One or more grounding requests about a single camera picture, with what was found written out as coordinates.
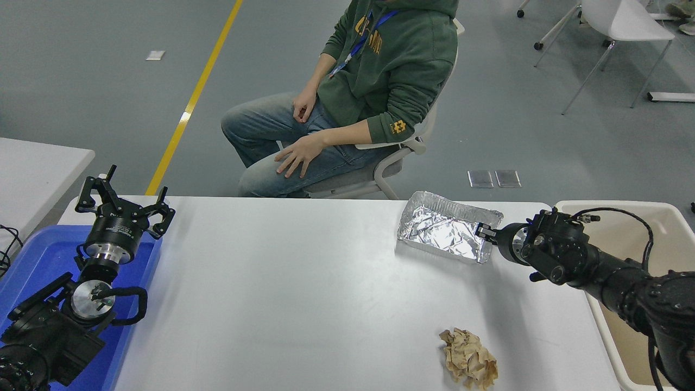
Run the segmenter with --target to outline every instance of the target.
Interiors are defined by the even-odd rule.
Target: green hoodie
[[[342,63],[373,13],[364,46],[318,89],[340,126],[366,119],[373,143],[398,143],[422,122],[454,65],[458,0],[352,0],[323,53]],[[376,32],[381,16],[398,10]]]

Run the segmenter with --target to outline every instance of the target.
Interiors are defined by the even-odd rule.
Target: white desk
[[[17,228],[25,240],[94,155],[92,150],[0,138],[0,224]],[[12,238],[0,230],[0,250]]]
[[[116,390],[462,390],[438,336],[454,327],[497,357],[494,391],[619,389],[583,292],[531,283],[496,250],[478,265],[397,244],[405,201],[167,199]],[[503,225],[548,208],[470,204]]]

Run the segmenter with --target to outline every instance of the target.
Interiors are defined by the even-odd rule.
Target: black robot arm
[[[0,391],[47,391],[51,382],[69,385],[105,343],[99,334],[108,326],[128,326],[147,310],[142,287],[112,287],[120,266],[132,261],[144,232],[164,235],[175,210],[164,203],[166,187],[147,207],[119,198],[111,188],[112,166],[105,179],[87,177],[75,210],[97,215],[85,243],[77,247],[77,281],[65,273],[21,302],[9,315],[13,323],[0,337]],[[96,190],[102,204],[91,193]],[[150,225],[149,218],[162,221]],[[119,296],[137,296],[138,313],[115,319]]]
[[[695,272],[650,276],[643,266],[651,244],[643,264],[604,253],[583,232],[583,223],[597,220],[542,210],[527,223],[499,230],[479,224],[476,235],[495,244],[506,260],[536,269],[531,281],[585,290],[655,343],[659,353],[650,353],[650,361],[674,387],[695,390]]]

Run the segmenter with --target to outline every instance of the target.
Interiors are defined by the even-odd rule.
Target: blue plastic tray
[[[19,303],[49,282],[69,271],[73,280],[79,277],[74,257],[75,248],[84,243],[91,231],[91,225],[53,225],[36,232],[19,252],[10,270],[0,280],[0,333],[12,322],[7,314]],[[114,287],[149,286],[154,269],[159,260],[161,240],[156,241],[148,234],[142,236],[135,259],[122,265]],[[114,305],[118,319],[132,317],[138,312],[136,297],[119,297]],[[97,354],[85,370],[75,378],[69,387],[51,383],[51,391],[110,391],[123,363],[123,357],[131,336],[133,326],[109,326],[99,335],[106,346]]]

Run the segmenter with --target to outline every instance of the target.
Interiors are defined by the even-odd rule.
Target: white plastic bin
[[[632,212],[644,219],[654,233],[654,247],[649,257],[649,273],[663,276],[669,269],[695,270],[695,234],[682,214],[673,205],[637,201],[561,201],[560,212],[574,214],[594,207],[613,207]],[[633,217],[618,212],[592,212],[601,216],[595,223],[585,224],[589,243],[615,257],[642,259],[648,235],[646,228]],[[613,370],[625,391],[654,391],[647,358],[647,338],[635,332],[596,299],[587,295],[591,311],[608,351]],[[664,390],[669,383],[661,377]]]

